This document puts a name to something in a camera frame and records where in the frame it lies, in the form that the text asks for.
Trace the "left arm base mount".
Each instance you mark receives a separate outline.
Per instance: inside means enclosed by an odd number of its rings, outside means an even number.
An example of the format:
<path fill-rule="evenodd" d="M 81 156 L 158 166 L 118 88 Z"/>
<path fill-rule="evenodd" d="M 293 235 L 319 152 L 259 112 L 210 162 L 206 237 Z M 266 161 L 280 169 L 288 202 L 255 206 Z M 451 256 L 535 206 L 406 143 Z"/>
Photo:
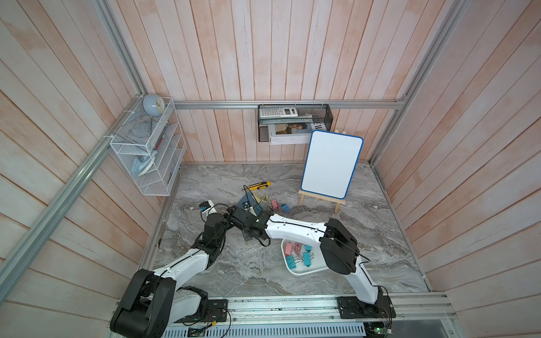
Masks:
<path fill-rule="evenodd" d="M 227 310 L 227 299 L 210 299 L 200 288 L 182 287 L 173 296 L 168 323 L 225 322 Z"/>

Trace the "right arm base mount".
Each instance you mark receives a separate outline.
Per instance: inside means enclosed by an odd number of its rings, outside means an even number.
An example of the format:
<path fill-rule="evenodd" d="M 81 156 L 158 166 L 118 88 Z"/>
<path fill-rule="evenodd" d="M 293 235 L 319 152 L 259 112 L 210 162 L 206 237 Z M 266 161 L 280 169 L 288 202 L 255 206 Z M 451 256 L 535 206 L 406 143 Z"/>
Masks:
<path fill-rule="evenodd" d="M 338 310 L 342 319 L 390 319 L 396 317 L 393 303 L 383 286 L 378 286 L 378 296 L 375 304 L 368 304 L 356 297 L 338 297 Z"/>

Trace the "teal binder clip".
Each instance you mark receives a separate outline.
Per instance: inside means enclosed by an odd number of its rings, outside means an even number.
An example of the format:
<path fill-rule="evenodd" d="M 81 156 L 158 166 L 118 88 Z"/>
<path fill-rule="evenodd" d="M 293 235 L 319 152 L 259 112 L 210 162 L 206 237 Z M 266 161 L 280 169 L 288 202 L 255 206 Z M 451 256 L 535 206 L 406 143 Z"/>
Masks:
<path fill-rule="evenodd" d="M 303 253 L 303 263 L 306 267 L 310 267 L 311 266 L 311 252 L 304 252 Z"/>
<path fill-rule="evenodd" d="M 286 260 L 286 263 L 287 263 L 287 267 L 290 270 L 295 269 L 297 267 L 294 256 L 292 256 L 292 255 L 286 256 L 285 260 Z"/>

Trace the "white plastic storage box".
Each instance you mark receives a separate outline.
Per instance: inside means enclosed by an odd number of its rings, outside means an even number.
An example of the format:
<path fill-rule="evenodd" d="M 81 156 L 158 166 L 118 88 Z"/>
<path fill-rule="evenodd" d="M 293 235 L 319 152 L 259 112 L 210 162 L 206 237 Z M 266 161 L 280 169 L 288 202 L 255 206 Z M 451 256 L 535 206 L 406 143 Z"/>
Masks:
<path fill-rule="evenodd" d="M 283 239 L 281 253 L 286 269 L 294 276 L 299 277 L 329 270 L 319 247 Z"/>

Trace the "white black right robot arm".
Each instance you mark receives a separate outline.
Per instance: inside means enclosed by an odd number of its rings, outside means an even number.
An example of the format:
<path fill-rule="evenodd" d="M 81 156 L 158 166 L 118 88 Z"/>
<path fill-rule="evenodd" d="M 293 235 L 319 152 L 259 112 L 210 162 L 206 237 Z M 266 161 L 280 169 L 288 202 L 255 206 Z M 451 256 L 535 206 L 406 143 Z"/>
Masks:
<path fill-rule="evenodd" d="M 251 238 L 285 239 L 318 248 L 327 268 L 345 276 L 360 302 L 375 305 L 382 299 L 381 287 L 366 270 L 357 240 L 339 220 L 310 223 L 268 211 L 254 215 L 236 206 L 228 214 L 228 222 Z"/>

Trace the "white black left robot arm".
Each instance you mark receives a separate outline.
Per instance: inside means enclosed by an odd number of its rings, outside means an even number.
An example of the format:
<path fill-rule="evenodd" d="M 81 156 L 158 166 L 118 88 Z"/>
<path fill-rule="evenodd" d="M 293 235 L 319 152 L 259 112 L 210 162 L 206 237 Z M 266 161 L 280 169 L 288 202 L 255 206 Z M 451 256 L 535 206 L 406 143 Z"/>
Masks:
<path fill-rule="evenodd" d="M 123 337 L 162 337 L 167 326 L 178 321 L 203 322 L 209 328 L 223 317 L 225 310 L 209 304 L 207 292 L 185 286 L 216 261 L 230 229 L 228 214 L 218 213 L 212 201 L 199 207 L 204 231 L 179 259 L 134 274 L 111 318 L 112 332 Z"/>

